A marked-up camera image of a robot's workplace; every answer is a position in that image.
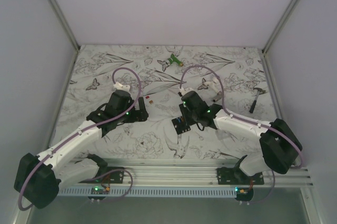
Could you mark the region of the black fuse box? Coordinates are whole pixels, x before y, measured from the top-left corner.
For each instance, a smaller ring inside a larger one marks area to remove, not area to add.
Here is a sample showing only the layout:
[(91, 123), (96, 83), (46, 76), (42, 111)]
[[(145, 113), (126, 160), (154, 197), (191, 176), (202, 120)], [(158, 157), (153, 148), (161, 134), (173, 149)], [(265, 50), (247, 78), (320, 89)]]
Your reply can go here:
[(191, 130), (191, 126), (195, 124), (195, 122), (189, 118), (185, 118), (184, 116), (179, 116), (171, 120), (173, 127), (178, 135), (186, 133)]

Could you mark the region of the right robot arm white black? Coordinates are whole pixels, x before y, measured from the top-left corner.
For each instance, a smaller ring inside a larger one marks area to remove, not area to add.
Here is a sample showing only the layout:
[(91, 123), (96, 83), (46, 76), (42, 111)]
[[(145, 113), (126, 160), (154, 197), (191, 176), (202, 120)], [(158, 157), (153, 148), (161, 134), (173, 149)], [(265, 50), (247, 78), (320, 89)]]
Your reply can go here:
[(286, 174), (300, 156), (302, 146), (285, 121), (241, 116), (218, 104), (207, 105), (191, 88), (180, 92), (187, 117), (196, 124), (259, 142), (260, 152), (245, 154), (235, 165), (233, 177), (238, 184), (246, 184), (255, 174), (267, 170)]

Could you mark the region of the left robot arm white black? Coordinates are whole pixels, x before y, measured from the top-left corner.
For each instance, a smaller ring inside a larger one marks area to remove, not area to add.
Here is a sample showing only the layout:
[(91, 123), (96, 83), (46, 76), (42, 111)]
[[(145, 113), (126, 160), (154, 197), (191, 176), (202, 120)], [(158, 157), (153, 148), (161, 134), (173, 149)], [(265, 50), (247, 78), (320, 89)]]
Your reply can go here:
[(122, 167), (109, 167), (107, 162), (95, 154), (70, 164), (69, 162), (85, 147), (103, 138), (124, 123), (144, 122), (148, 118), (144, 99), (131, 98), (129, 92), (116, 90), (108, 103), (91, 112), (85, 121), (58, 144), (40, 152), (27, 153), (19, 162), (14, 189), (19, 192), (18, 208), (26, 211), (23, 199), (31, 206), (42, 209), (48, 206), (58, 193), (79, 182), (103, 182), (112, 173), (117, 173), (117, 182), (122, 182)]

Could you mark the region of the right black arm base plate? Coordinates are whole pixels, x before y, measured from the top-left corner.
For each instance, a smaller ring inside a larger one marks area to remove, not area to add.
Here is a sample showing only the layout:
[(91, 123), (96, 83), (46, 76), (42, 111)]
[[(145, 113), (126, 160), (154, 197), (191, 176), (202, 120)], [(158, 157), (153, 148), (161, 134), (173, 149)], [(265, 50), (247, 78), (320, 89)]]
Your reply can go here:
[(219, 185), (263, 185), (263, 174), (257, 173), (253, 176), (248, 176), (239, 168), (221, 167), (216, 169), (216, 177)]

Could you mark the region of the metal pipe elbow fitting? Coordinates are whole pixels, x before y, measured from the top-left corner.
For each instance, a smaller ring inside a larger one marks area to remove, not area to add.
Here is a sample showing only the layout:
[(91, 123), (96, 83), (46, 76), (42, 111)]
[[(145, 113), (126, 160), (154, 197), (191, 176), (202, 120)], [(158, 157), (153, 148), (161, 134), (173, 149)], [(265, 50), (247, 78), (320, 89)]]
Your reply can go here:
[(216, 95), (212, 98), (212, 102), (214, 103), (218, 102), (223, 97), (222, 90), (217, 87), (219, 84), (220, 82), (216, 77), (214, 77), (211, 81), (205, 82), (206, 87), (212, 89), (216, 93)]

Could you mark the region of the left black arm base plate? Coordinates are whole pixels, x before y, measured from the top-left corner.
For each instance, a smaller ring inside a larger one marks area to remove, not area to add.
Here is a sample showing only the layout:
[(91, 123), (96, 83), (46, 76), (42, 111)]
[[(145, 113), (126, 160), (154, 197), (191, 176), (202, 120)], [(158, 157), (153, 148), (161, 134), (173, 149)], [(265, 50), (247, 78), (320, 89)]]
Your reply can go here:
[(94, 184), (121, 184), (124, 179), (123, 167), (106, 167), (99, 169), (93, 179), (85, 180), (84, 182), (90, 182)]

